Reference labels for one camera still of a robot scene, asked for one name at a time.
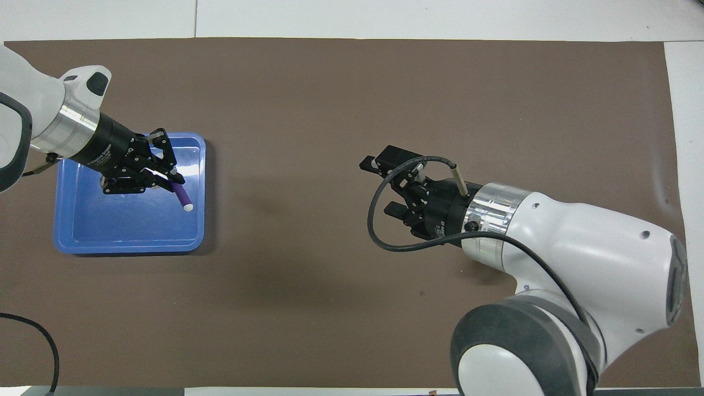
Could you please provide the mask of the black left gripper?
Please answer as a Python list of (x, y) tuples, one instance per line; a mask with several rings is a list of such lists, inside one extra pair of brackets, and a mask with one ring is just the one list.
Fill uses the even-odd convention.
[(106, 195), (138, 195), (167, 183), (184, 185), (168, 133), (136, 134), (105, 113), (95, 133), (70, 160), (101, 173)]

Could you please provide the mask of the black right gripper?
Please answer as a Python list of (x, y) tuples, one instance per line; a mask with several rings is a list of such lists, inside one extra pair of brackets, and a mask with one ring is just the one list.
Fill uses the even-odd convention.
[[(388, 145), (377, 156), (366, 156), (360, 162), (362, 171), (379, 175), (384, 180), (394, 169), (403, 163), (420, 158), (422, 155)], [(412, 235), (423, 240), (434, 240), (464, 231), (464, 218), (468, 205), (477, 194), (477, 183), (465, 183), (468, 196), (461, 195), (454, 179), (432, 180), (425, 174), (426, 161), (408, 166), (392, 183), (406, 180), (412, 184), (404, 189), (407, 206), (390, 201), (384, 214), (404, 221)]]

